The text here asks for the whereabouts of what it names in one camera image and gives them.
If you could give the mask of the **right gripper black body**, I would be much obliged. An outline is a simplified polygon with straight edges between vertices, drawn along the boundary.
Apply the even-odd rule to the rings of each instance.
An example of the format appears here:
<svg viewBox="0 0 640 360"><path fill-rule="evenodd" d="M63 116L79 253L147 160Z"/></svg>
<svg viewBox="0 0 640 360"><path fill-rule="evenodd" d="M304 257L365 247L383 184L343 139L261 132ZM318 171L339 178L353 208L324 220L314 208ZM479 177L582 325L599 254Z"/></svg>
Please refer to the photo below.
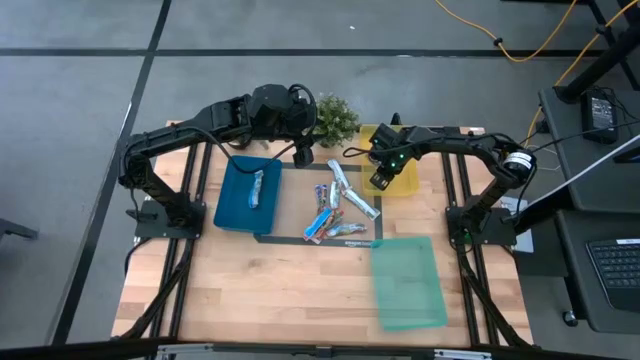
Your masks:
<svg viewBox="0 0 640 360"><path fill-rule="evenodd" d="M407 162L414 157L413 140L415 127L402 127L396 130L392 127L377 128L377 172L393 172L398 175Z"/></svg>

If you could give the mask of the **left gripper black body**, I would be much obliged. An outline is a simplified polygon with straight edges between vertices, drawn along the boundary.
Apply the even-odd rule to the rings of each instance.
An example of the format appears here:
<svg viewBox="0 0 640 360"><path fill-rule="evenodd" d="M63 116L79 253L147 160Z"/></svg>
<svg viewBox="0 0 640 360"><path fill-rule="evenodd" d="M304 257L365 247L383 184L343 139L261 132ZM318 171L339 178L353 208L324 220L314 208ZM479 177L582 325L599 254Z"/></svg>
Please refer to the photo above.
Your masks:
<svg viewBox="0 0 640 360"><path fill-rule="evenodd" d="M295 101L287 113L287 129L297 146L311 147L316 125L316 105L306 100Z"/></svg>

